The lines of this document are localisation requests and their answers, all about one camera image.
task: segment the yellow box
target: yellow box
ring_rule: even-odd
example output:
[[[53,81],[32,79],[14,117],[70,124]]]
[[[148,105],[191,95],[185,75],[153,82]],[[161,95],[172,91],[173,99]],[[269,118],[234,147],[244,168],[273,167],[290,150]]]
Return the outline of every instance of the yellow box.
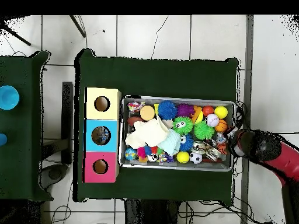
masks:
[[[121,93],[117,89],[105,89],[101,87],[87,87],[86,117],[89,120],[118,120]],[[105,97],[108,106],[105,111],[96,109],[96,99]]]

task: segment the green spiky ball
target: green spiky ball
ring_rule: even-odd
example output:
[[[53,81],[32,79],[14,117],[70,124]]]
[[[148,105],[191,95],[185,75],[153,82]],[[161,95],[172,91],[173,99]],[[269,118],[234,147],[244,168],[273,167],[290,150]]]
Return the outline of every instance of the green spiky ball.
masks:
[[[194,134],[199,140],[211,138],[214,132],[214,128],[208,126],[205,121],[201,121],[194,126]]]
[[[182,125],[182,123],[185,123],[185,126],[178,128],[177,125]],[[173,130],[177,132],[180,135],[186,135],[188,134],[193,127],[193,123],[191,118],[189,117],[177,117],[175,118],[173,122]]]

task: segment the blue cup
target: blue cup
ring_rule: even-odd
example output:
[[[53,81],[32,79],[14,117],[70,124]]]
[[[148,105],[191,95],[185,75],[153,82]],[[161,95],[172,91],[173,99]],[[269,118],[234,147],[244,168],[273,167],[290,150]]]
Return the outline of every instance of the blue cup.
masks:
[[[12,86],[0,87],[0,109],[11,110],[19,102],[19,93]]]
[[[7,143],[7,136],[0,133],[0,146],[5,145]]]

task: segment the metal tray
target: metal tray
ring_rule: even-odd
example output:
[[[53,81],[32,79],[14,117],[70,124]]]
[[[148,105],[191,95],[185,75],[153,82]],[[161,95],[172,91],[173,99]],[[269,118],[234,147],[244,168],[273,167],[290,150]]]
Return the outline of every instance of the metal tray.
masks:
[[[174,170],[202,170],[202,171],[215,171],[227,172],[232,169],[232,155],[229,153],[222,158],[221,163],[216,162],[201,162],[194,164],[187,162],[181,164],[175,160],[173,163],[164,163],[160,165],[158,162],[140,163],[137,160],[127,160],[124,153],[128,148],[125,143],[127,133],[131,133],[132,128],[129,126],[127,119],[131,116],[138,116],[138,113],[131,114],[128,110],[127,104],[129,102],[145,102],[146,105],[154,106],[155,103],[160,103],[163,100],[171,100],[176,104],[186,103],[200,107],[204,106],[225,106],[228,110],[228,115],[224,118],[228,125],[235,125],[237,107],[232,101],[221,100],[194,100],[194,99],[180,99],[180,98],[163,98],[163,97],[149,97],[149,96],[123,96],[120,106],[120,137],[119,137],[119,163],[124,167],[131,168],[150,168],[150,169],[174,169]]]

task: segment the red ball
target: red ball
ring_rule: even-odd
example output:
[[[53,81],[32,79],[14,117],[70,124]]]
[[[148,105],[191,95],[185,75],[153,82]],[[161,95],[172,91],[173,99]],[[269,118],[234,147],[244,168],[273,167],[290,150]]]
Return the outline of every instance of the red ball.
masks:
[[[203,107],[203,115],[204,116],[207,117],[209,114],[212,114],[212,113],[214,113],[213,107],[211,107],[211,106],[205,106],[205,107]]]

